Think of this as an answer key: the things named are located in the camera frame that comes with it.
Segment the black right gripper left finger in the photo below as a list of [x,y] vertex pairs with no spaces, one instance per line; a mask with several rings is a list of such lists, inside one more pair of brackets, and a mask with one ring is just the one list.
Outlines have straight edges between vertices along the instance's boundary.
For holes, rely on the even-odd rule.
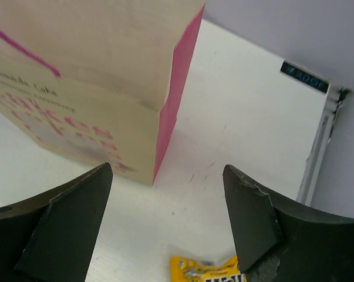
[[0,207],[0,281],[85,281],[112,180],[104,163]]

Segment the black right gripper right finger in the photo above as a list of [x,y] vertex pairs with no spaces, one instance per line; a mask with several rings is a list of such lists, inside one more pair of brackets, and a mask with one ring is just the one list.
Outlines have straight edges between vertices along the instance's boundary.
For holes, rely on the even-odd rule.
[[303,205],[232,165],[223,184],[247,281],[354,281],[354,219]]

